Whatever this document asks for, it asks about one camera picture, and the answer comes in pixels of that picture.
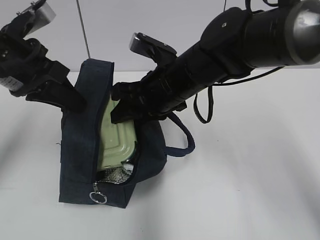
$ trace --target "zipper pull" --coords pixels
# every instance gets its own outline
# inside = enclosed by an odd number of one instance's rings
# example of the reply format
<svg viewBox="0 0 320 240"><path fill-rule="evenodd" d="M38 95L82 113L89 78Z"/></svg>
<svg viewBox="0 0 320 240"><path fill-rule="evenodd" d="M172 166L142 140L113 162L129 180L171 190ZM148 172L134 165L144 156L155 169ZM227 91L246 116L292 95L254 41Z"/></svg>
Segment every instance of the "zipper pull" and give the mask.
<svg viewBox="0 0 320 240"><path fill-rule="evenodd" d="M108 201L107 196L99 191L97 182L93 183L93 190L94 191L90 192L89 194L89 197L91 198L91 200L94 201L96 204L106 204ZM104 198L104 201L98 201L97 199L94 198L95 195L100 195L101 197Z"/></svg>

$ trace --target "black robotic arm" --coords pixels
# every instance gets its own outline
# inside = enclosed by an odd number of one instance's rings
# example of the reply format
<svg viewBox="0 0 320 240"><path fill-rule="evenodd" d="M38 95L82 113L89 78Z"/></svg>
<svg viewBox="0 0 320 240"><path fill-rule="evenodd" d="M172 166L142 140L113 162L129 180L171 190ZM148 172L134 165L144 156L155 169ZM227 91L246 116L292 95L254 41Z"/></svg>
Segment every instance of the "black robotic arm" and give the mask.
<svg viewBox="0 0 320 240"><path fill-rule="evenodd" d="M0 85L15 97L81 112L85 99L67 79L70 70L58 61L46 58L48 50L26 35L50 23L55 13L46 0L31 6L0 31Z"/></svg>
<svg viewBox="0 0 320 240"><path fill-rule="evenodd" d="M139 82L114 86L112 98L120 102L111 113L112 122L163 119L185 109L185 101L201 90L242 79L256 68L320 61L318 0L279 0L269 11L252 12L249 0L246 6L221 13L179 57L166 44L135 34L131 50L158 66Z"/></svg>

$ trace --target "green lunch box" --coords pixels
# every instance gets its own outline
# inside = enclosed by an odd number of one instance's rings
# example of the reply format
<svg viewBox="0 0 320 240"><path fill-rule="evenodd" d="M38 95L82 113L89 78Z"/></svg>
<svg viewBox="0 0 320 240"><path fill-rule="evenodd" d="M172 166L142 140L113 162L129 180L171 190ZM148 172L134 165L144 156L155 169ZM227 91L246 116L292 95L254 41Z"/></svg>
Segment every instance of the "green lunch box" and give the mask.
<svg viewBox="0 0 320 240"><path fill-rule="evenodd" d="M111 123L111 112L117 104L118 101L110 99L102 118L98 172L123 167L126 163L130 163L137 152L134 121Z"/></svg>

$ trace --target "white table surface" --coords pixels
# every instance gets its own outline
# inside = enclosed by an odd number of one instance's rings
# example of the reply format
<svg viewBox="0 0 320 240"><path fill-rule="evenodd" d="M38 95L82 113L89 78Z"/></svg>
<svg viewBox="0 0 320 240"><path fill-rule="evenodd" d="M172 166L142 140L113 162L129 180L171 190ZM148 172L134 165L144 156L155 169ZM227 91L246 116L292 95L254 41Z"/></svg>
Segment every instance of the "white table surface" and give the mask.
<svg viewBox="0 0 320 240"><path fill-rule="evenodd" d="M285 69L216 87L207 125L189 100L178 115L195 152L169 157L161 174L136 186L127 209L58 203L61 112L0 87L0 239L320 239L319 75ZM206 111L205 92L199 102ZM162 126L168 145L186 146L173 123Z"/></svg>

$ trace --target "bag strap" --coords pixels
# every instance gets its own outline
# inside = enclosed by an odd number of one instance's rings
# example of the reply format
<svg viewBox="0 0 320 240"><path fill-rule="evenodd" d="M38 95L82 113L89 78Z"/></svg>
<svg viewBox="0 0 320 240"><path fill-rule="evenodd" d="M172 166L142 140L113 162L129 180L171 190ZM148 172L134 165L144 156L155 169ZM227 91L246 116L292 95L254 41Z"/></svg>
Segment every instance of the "bag strap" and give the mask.
<svg viewBox="0 0 320 240"><path fill-rule="evenodd" d="M187 141L188 141L188 147L185 149L182 149L182 148L177 148L177 147L166 146L165 153L169 156L177 157L177 158L182 158L182 157L192 153L196 148L196 144L195 144L195 140L194 140L192 134L190 133L190 131L182 123L182 121L179 119L179 117L176 114L174 114L173 112L169 113L167 116L171 121L173 121L184 132L184 134L186 135Z"/></svg>

